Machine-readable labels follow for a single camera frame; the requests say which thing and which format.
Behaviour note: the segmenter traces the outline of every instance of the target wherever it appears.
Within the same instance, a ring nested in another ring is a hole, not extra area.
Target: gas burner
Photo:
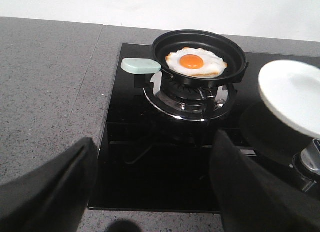
[[[232,84],[217,88],[191,88],[159,72],[143,89],[148,101],[159,111],[185,121],[208,121],[226,115],[235,101]]]

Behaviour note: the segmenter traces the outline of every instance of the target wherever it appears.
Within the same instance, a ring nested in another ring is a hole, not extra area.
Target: fried egg
[[[171,70],[201,79],[218,77],[228,66],[222,58],[203,48],[185,47],[170,53],[165,60]]]

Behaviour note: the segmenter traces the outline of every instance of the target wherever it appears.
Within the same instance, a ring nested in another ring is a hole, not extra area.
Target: frying pan
[[[222,58],[228,67],[216,78],[196,78],[171,70],[166,56],[184,47],[202,48]],[[132,74],[168,74],[177,83],[192,88],[214,88],[229,83],[240,83],[248,67],[244,51],[230,39],[201,30],[176,30],[159,36],[151,47],[154,60],[125,58],[121,68]]]

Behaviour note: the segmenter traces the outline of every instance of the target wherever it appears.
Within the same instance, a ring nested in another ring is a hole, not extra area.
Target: egg white
[[[185,55],[196,55],[201,57],[203,60],[203,67],[201,68],[186,68],[180,64],[180,59]],[[203,48],[188,48],[185,47],[177,52],[170,53],[166,58],[168,67],[182,75],[201,78],[201,79],[212,79],[220,76],[228,64],[213,52],[207,51]]]

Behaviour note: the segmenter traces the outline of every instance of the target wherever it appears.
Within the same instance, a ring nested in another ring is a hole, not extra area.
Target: stove knob
[[[320,139],[313,139],[301,152],[300,158],[308,171],[320,176]]]

